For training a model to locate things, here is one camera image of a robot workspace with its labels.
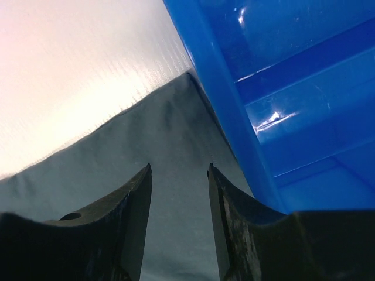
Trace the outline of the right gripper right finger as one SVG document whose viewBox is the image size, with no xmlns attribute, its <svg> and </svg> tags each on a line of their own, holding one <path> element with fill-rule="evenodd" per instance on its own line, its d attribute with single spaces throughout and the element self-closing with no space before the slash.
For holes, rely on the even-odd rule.
<svg viewBox="0 0 375 281">
<path fill-rule="evenodd" d="M 297 211 L 260 203 L 207 172 L 220 280 L 373 280 L 374 211 Z"/>
</svg>

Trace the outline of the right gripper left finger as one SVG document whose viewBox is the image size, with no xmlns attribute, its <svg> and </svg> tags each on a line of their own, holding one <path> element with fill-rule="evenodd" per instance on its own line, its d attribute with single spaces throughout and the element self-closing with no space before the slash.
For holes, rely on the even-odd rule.
<svg viewBox="0 0 375 281">
<path fill-rule="evenodd" d="M 139 280 L 152 169 L 59 220 L 1 214 L 2 280 Z"/>
</svg>

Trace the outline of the grey-blue t shirt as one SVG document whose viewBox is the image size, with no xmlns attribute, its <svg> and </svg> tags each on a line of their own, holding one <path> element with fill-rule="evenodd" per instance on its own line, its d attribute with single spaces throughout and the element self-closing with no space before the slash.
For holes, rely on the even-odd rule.
<svg viewBox="0 0 375 281">
<path fill-rule="evenodd" d="M 1 210 L 44 221 L 152 167 L 142 280 L 219 278 L 207 170 L 250 189 L 198 83 L 183 74 L 47 159 L 1 180 Z"/>
</svg>

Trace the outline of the blue plastic bin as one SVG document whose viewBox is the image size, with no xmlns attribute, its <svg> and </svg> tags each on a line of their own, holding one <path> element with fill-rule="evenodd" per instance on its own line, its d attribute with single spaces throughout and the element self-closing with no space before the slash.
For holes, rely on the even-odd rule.
<svg viewBox="0 0 375 281">
<path fill-rule="evenodd" d="M 374 1 L 166 1 L 254 197 L 374 208 Z"/>
</svg>

